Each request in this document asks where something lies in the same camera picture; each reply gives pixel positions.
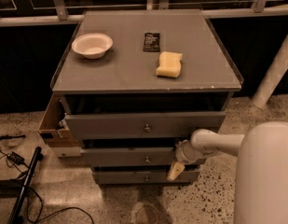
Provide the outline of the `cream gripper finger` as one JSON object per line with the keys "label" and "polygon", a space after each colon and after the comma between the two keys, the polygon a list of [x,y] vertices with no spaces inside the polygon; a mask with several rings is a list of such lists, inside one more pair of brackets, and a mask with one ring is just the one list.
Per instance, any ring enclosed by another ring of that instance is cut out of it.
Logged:
{"label": "cream gripper finger", "polygon": [[184,169],[185,166],[181,162],[174,161],[171,164],[171,168],[170,171],[168,172],[167,179],[169,181],[174,181],[183,172]]}

